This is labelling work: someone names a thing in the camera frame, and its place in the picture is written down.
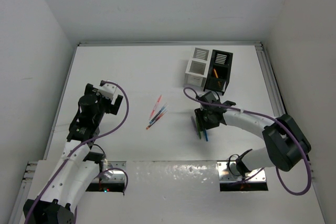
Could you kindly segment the green pencil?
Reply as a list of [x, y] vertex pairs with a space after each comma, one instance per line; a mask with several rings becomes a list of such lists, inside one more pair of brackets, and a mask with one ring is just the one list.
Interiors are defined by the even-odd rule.
[[200, 128], [197, 117], [195, 117], [195, 125], [196, 125], [197, 135], [198, 135], [199, 139], [201, 140], [202, 139], [201, 128]]

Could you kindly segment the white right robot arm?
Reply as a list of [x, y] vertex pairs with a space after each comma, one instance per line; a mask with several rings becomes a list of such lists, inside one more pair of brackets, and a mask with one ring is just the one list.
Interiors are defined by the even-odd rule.
[[298, 141], [303, 152], [308, 154], [311, 145], [295, 120], [284, 114], [276, 119], [260, 115], [230, 110], [236, 103], [226, 101], [221, 103], [212, 92], [196, 96], [201, 101], [201, 107], [195, 110], [196, 121], [201, 130], [210, 130], [221, 124], [233, 126], [261, 138], [265, 147], [249, 149], [239, 155], [229, 170], [234, 176], [246, 176], [254, 169], [275, 167], [284, 172], [290, 171], [301, 159], [301, 153], [292, 138], [286, 133], [287, 129]]

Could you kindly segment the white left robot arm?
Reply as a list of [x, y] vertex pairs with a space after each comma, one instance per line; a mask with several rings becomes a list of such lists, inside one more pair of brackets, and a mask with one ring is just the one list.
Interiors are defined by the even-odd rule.
[[87, 84], [78, 101], [76, 115], [69, 125], [64, 149], [48, 182], [35, 199], [26, 200], [25, 223], [75, 223], [77, 205], [91, 182], [103, 175], [104, 154], [92, 152], [95, 140], [102, 138], [99, 125], [105, 114], [116, 115], [125, 92], [112, 81], [95, 88]]

